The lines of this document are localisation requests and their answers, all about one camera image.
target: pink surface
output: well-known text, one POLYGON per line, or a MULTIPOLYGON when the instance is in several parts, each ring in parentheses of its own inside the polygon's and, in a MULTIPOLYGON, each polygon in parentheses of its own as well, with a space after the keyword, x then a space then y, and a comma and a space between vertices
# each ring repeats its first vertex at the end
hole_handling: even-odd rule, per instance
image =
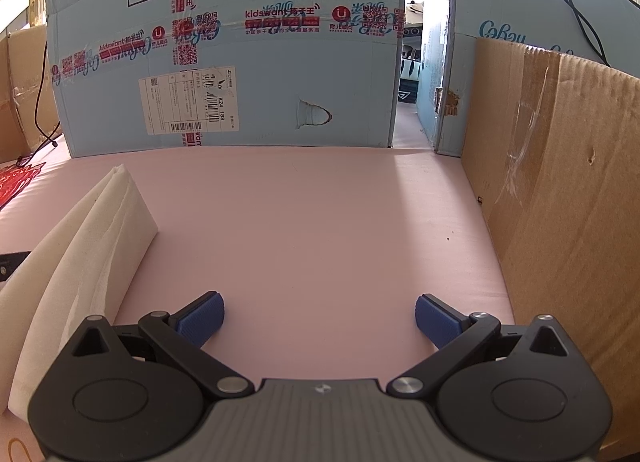
POLYGON ((0 252, 33 249, 124 164, 160 230, 116 322, 173 312, 216 290, 225 324, 204 349, 256 384, 375 377, 385 386, 433 352, 414 321, 424 292, 513 322, 459 159, 360 148, 69 159, 60 144, 38 154, 42 173, 0 212, 0 252))

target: black cable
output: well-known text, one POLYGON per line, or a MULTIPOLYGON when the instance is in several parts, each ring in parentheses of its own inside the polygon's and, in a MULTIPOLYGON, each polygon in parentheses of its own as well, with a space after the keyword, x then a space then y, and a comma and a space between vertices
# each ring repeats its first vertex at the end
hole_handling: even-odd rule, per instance
POLYGON ((578 10, 577 7, 575 7, 573 1, 571 1, 571 0, 562 0, 562 1, 564 1, 569 7, 571 7, 571 10, 574 12, 574 15, 576 16, 576 18, 582 20, 587 25, 587 27, 589 27, 589 30, 593 33, 593 35, 596 38, 596 41, 598 43, 598 46, 600 47, 600 50, 596 49, 595 45, 591 42, 591 39, 588 38, 587 33, 584 30, 584 27, 582 26, 582 23, 580 23, 580 28, 582 29, 582 34, 584 35, 584 37, 585 37, 587 43, 589 44, 589 46, 591 47, 591 49, 596 53, 596 55, 602 60, 602 62, 606 66, 611 67, 611 65, 607 61, 607 57, 606 57, 606 54, 604 52, 604 47, 602 46, 602 42, 600 41, 600 36, 598 36, 598 33, 593 28, 593 25, 591 25, 589 20, 587 20, 584 17, 584 15, 580 12, 580 10, 578 10))
POLYGON ((40 88, 38 89, 38 97, 36 99, 36 109, 33 115, 33 122, 36 123, 36 128, 42 134, 42 136, 46 139, 45 143, 50 142, 51 144, 53 144, 53 147, 55 148, 58 145, 57 142, 55 140, 52 140, 50 135, 45 134, 42 128, 40 128, 40 125, 38 124, 38 106, 40 105, 40 95, 42 93, 42 86, 44 84, 44 76, 45 76, 46 69, 47 69, 47 42, 45 41, 44 53, 42 55, 42 77, 40 78, 40 88))

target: red circular logo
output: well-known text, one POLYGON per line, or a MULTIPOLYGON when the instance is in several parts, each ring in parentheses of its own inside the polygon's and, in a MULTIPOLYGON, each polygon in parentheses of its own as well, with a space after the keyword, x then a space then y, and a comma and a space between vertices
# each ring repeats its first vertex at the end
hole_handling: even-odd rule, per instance
POLYGON ((348 22, 351 19, 351 11, 344 5, 336 7, 332 15, 334 20, 340 23, 348 22))
POLYGON ((151 36, 152 36, 153 39, 162 39, 162 38, 164 38, 164 35, 165 35, 164 27, 161 26, 161 25, 158 25, 154 29, 154 31, 153 31, 151 36))

